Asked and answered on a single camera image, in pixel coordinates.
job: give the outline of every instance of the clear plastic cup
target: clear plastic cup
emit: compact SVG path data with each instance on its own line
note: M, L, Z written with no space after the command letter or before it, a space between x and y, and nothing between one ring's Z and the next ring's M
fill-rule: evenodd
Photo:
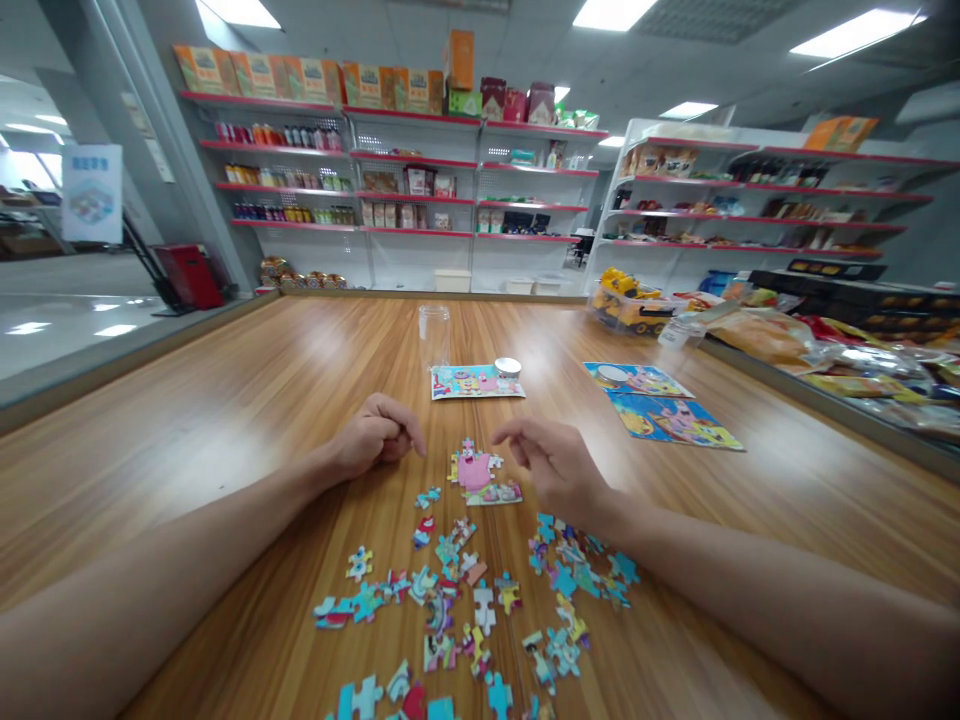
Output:
M421 305L420 363L430 368L450 364L450 311L444 305Z

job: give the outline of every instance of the red box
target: red box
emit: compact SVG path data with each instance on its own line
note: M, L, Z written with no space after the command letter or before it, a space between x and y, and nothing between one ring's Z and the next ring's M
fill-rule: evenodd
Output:
M152 249L180 300L197 310L223 306L210 262L199 245L155 245Z

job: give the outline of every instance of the wooden table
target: wooden table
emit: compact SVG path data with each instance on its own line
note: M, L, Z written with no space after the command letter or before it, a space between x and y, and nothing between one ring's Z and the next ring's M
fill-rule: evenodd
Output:
M132 717L323 717L341 685L406 658L428 698L452 695L463 718L490 717L467 663L424 676L426 610L411 600L376 621L317 630L311 610L355 594L347 556L373 549L371 580L419 570L436 538L469 515L468 549L509 571L523 608L498 609L487 641L519 718L546 698L520 639L559 627L546 576L529 564L537 501L470 508L445 481L466 436L489 450L508 417L535 413L583 432L608 481L651 503L809 549L907 590L950 601L960 585L960 488L851 436L700 353L681 381L746 453L631 439L585 360L655 361L657 345L618 337L580 307L448 302L454 364L523 363L526 400L431 402L418 367L418 300L284 298L0 440L0 603L21 601L149 527L245 486L329 438L367 394L409 404L425 460L342 486L296 521L200 624L128 710ZM506 458L501 477L520 477ZM444 486L438 530L414 553L416 495ZM790 675L645 575L617 614L580 592L593 648L582 679L558 683L561 718L822 717ZM455 629L473 619L469 592ZM394 708L386 700L378 717Z

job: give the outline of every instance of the jar lid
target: jar lid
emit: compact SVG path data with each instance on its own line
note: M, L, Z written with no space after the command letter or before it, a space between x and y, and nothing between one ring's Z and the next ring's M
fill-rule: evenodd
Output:
M497 358L493 366L503 377L519 377L522 367L520 362L513 358Z

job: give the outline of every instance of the forearm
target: forearm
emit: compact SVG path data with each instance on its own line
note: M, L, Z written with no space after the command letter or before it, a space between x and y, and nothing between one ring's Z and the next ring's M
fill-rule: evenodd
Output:
M951 700L957 613L810 553L618 496L616 547L855 717Z
M113 717L323 489L296 466L135 539L0 617L10 717Z

